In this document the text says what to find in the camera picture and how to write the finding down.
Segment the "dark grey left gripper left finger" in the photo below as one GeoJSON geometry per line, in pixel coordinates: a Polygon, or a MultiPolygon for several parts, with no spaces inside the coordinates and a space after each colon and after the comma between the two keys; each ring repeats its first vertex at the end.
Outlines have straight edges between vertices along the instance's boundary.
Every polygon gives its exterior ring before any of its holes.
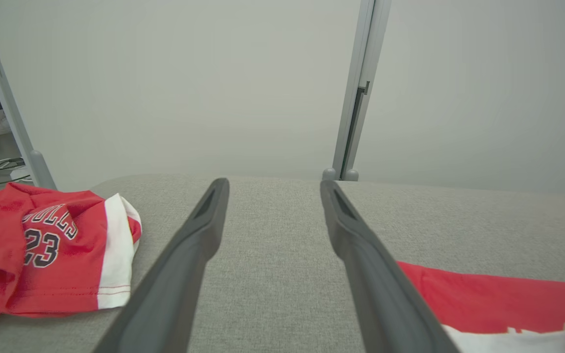
{"type": "Polygon", "coordinates": [[[230,183],[214,179],[139,283],[97,353],[185,353],[206,264],[222,241],[230,183]]]}

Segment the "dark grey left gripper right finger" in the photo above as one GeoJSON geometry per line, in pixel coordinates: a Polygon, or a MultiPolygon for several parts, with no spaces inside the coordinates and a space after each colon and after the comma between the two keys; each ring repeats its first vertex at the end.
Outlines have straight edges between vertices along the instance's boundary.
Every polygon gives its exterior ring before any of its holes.
{"type": "Polygon", "coordinates": [[[345,265],[368,353],[457,353],[404,271],[338,183],[320,183],[328,237],[345,265]]]}

